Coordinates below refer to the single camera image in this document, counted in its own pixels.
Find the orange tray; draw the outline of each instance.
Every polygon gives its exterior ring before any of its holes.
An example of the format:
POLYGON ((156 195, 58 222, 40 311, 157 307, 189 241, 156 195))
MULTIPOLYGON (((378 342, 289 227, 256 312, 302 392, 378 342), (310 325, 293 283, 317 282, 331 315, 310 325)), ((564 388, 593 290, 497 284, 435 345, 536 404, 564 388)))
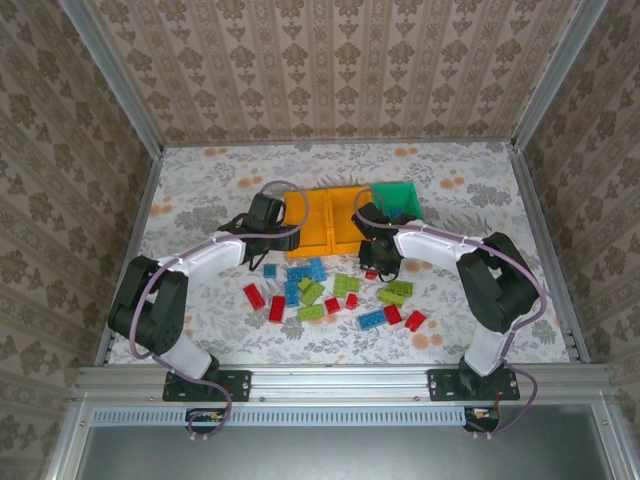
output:
MULTIPOLYGON (((300 246, 287 252, 288 258, 321 257, 358 253, 364 237, 351 222, 353 202, 358 192, 369 187, 330 188, 328 190, 310 190, 311 212, 307 223, 300 230, 300 246)), ((287 213, 285 225, 297 225, 304 216, 304 201, 297 192, 284 194, 287 213)), ((358 207, 371 201, 371 193, 360 197, 358 207)))

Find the green lego brick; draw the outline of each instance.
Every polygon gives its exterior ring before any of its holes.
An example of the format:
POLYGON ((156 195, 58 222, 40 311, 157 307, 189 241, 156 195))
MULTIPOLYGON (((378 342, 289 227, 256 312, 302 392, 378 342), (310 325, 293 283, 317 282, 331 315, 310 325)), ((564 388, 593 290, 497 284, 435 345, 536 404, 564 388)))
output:
POLYGON ((347 296, 347 275, 345 273, 338 273, 336 275, 336 281, 333 284, 333 296, 338 298, 344 298, 347 296))
POLYGON ((397 307, 401 307, 404 303, 404 297, 402 295, 390 292, 389 290, 380 290, 378 292, 378 300, 382 303, 396 305, 397 307))
POLYGON ((301 322, 317 320, 322 317, 324 317, 324 308, 322 305, 311 305, 309 307, 302 307, 298 309, 298 319, 301 322))
POLYGON ((311 280, 306 277, 298 282, 298 288, 303 292, 309 287, 309 285, 311 285, 311 280))
POLYGON ((387 290, 398 295, 402 295, 403 297, 410 297, 411 295, 413 295, 413 283, 394 280, 389 285, 387 285, 387 290))
POLYGON ((300 301, 305 305, 313 305, 320 295, 322 295, 322 291, 324 287, 316 282, 311 282, 307 289, 302 294, 302 298, 300 301))
POLYGON ((347 292, 358 293, 360 291, 360 285, 362 280, 355 277, 347 277, 347 292))

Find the lego brick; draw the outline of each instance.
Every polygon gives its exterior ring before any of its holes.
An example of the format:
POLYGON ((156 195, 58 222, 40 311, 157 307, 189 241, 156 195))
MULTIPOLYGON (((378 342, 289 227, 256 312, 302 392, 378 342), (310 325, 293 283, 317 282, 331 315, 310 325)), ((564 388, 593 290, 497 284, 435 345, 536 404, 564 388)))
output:
POLYGON ((384 318, 382 310, 376 310, 375 312, 366 313, 358 317, 360 330, 369 330, 370 328, 378 327, 385 323, 387 323, 387 319, 384 318))
POLYGON ((394 280, 387 285, 387 290, 403 297, 410 297, 413 295, 413 283, 394 280))
POLYGON ((327 272, 324 270, 322 260, 318 257, 312 258, 309 261, 309 266, 311 267, 311 279, 314 282, 324 282, 327 279, 327 272))
POLYGON ((389 210, 389 218, 391 219, 399 217, 400 215, 402 215, 402 209, 399 207, 393 207, 391 210, 389 210))
POLYGON ((422 322, 424 322, 426 318, 427 317, 425 315, 416 310, 411 315, 409 315, 407 323, 405 323, 404 326, 412 332, 415 332, 416 330, 418 330, 418 328, 420 328, 420 325, 422 325, 422 322))
POLYGON ((335 297, 325 300, 324 306, 327 307, 327 313, 336 313, 340 311, 340 303, 338 303, 338 299, 335 297))
POLYGON ((345 273, 338 273, 336 275, 336 281, 333 284, 333 296, 338 298, 344 298, 347 296, 347 275, 345 273))
POLYGON ((311 267, 305 265, 303 267, 292 267, 287 270, 287 280, 302 280, 303 278, 311 278, 311 267))
POLYGON ((298 288, 301 292, 304 292, 307 288, 309 288, 309 285, 311 285, 311 280, 309 280, 308 278, 303 278, 298 282, 298 288))
POLYGON ((266 305, 266 303, 264 302, 264 298, 262 298, 262 295, 260 295, 258 288, 253 283, 244 287, 243 290, 247 295, 249 303, 251 303, 251 306, 254 310, 260 310, 266 305))
POLYGON ((358 297, 353 293, 350 293, 344 306, 347 310, 355 310, 358 307, 358 297))
POLYGON ((324 316, 324 308, 322 305, 311 305, 309 307, 302 307, 298 309, 298 319, 301 322, 308 320, 317 320, 324 316))
POLYGON ((347 292, 358 293, 360 291, 360 285, 362 280, 355 277, 347 277, 347 292))
POLYGON ((389 325, 395 325, 396 323, 400 323, 402 321, 402 315, 398 311, 398 307, 395 305, 389 305, 382 309, 384 312, 384 316, 387 319, 389 325))
POLYGON ((287 307, 297 307, 300 305, 298 301, 298 286, 295 280, 289 280, 284 284, 284 298, 287 302, 287 307))
POLYGON ((264 266, 264 278, 276 278, 276 266, 273 263, 267 263, 264 266))
POLYGON ((397 293, 390 292, 389 290, 380 290, 378 292, 378 300, 386 304, 394 304, 401 307, 404 303, 404 297, 397 293))
POLYGON ((271 310, 269 310, 269 321, 273 323, 282 323, 284 315, 284 297, 276 295, 271 299, 271 310))
POLYGON ((313 305, 322 292, 324 291, 324 287, 316 282, 311 282, 311 284, 307 287, 307 289, 302 294, 302 298, 300 301, 305 305, 313 305))

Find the patterned wallpaper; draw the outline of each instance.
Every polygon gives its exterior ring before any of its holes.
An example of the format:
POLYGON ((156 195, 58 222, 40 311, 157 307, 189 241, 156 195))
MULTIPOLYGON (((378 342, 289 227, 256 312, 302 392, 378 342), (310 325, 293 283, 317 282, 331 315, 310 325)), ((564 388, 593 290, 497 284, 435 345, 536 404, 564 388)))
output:
POLYGON ((591 354, 640 440, 640 2, 609 1, 525 156, 591 354))
POLYGON ((38 478, 150 159, 57 1, 0 1, 0 478, 38 478))
POLYGON ((164 143, 508 137, 578 0, 88 0, 164 143))

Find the translucent blue lego brick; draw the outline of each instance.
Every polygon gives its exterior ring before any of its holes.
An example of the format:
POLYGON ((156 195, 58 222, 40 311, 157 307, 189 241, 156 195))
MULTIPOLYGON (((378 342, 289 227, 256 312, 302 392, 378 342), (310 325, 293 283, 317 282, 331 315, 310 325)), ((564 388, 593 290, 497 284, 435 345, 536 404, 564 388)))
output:
POLYGON ((391 219, 399 217, 400 215, 402 215, 402 209, 399 207, 394 207, 389 211, 389 216, 391 217, 391 219))
POLYGON ((297 307, 300 305, 300 302, 298 301, 298 285, 295 280, 285 282, 284 299, 287 307, 297 307))
POLYGON ((265 264, 264 278, 276 278, 276 266, 273 263, 265 264))
POLYGON ((302 280, 303 278, 311 278, 311 267, 305 265, 304 267, 292 267, 287 270, 287 280, 302 280))
POLYGON ((311 276, 314 282, 324 282, 327 279, 327 273, 324 271, 324 265, 319 258, 312 258, 309 262, 311 267, 311 276))
POLYGON ((360 315, 358 317, 360 330, 369 330, 370 328, 384 325, 385 323, 387 323, 387 319, 385 318, 382 310, 376 310, 375 312, 360 315))

